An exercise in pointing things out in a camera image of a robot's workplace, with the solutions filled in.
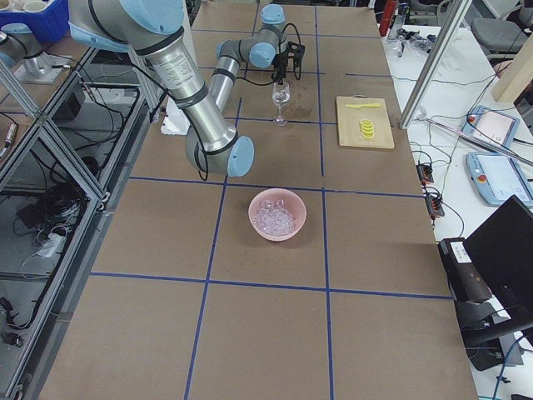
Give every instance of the blue plastic crate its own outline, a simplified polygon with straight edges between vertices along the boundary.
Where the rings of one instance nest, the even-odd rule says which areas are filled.
[[[68,1],[53,0],[41,12],[0,12],[0,27],[25,23],[41,43],[57,42],[68,30]]]

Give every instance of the computer monitor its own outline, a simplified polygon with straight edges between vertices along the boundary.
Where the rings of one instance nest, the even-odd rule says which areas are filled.
[[[533,344],[533,213],[510,197],[465,241],[474,266],[511,316],[463,331],[467,347],[522,331]]]

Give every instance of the white adapter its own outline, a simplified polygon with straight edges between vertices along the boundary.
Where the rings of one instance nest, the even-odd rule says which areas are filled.
[[[38,256],[50,258],[57,250],[59,245],[65,240],[65,236],[58,235],[57,233],[49,233],[48,239],[42,243],[41,248],[37,252]]]

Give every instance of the cutting board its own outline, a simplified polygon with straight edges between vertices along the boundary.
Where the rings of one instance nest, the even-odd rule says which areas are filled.
[[[348,108],[347,104],[380,103],[376,108]],[[391,124],[386,113],[385,100],[368,97],[336,98],[336,119],[339,132],[339,144],[353,148],[394,148]],[[367,139],[361,135],[359,122],[370,119],[374,124],[374,137]]]

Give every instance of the pink bowl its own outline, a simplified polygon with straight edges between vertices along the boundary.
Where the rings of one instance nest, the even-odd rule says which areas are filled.
[[[270,200],[271,202],[275,203],[277,200],[280,200],[280,199],[283,199],[286,210],[289,213],[291,213],[292,216],[294,217],[294,225],[295,225],[294,232],[289,233],[288,235],[282,235],[282,236],[272,236],[264,232],[261,232],[253,224],[253,218],[256,216],[257,210],[261,206],[261,203],[266,200]],[[252,224],[253,228],[256,230],[257,233],[259,233],[265,239],[272,240],[273,242],[281,242],[283,240],[292,238],[294,235],[296,235],[298,231],[300,231],[301,227],[303,227],[303,223],[306,221],[306,216],[307,216],[306,205],[295,193],[291,192],[290,190],[286,190],[286,189],[275,188],[275,189],[267,189],[263,192],[260,192],[252,199],[252,201],[250,202],[250,207],[248,207],[248,218],[250,219],[250,223]]]

